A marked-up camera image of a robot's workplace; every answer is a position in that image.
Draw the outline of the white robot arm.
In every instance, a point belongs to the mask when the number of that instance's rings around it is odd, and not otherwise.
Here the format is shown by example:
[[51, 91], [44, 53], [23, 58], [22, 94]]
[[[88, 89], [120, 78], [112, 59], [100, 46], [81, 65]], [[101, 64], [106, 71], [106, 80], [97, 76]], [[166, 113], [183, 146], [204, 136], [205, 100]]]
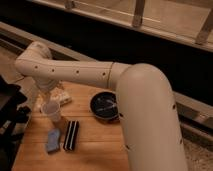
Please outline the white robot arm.
[[188, 171], [171, 85], [157, 67], [139, 63], [54, 60], [43, 43], [31, 43], [15, 61], [44, 93], [68, 81], [116, 94], [131, 171]]

